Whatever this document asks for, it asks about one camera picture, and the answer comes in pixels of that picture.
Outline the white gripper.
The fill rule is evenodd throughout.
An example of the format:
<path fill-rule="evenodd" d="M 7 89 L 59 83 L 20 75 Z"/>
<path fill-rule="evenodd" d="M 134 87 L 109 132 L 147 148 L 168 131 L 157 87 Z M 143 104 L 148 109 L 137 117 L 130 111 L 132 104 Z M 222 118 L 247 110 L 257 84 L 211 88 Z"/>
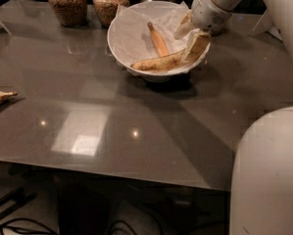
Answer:
<path fill-rule="evenodd" d="M 211 35 L 219 35 L 231 16 L 231 12 L 221 9 L 212 0 L 193 0 L 191 12 L 178 24 L 174 38 L 182 39 L 195 27 L 201 30 L 190 32 L 182 60 L 195 62 L 210 44 Z"/>

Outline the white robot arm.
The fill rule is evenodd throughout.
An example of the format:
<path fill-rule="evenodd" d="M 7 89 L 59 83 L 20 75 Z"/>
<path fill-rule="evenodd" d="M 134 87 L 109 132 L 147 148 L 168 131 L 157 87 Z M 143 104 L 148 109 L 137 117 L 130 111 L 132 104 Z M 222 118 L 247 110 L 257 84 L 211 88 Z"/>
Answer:
<path fill-rule="evenodd" d="M 242 0 L 193 0 L 190 23 L 219 33 Z M 263 0 L 293 62 L 293 0 Z M 256 121 L 235 155 L 229 235 L 293 235 L 293 102 Z"/>

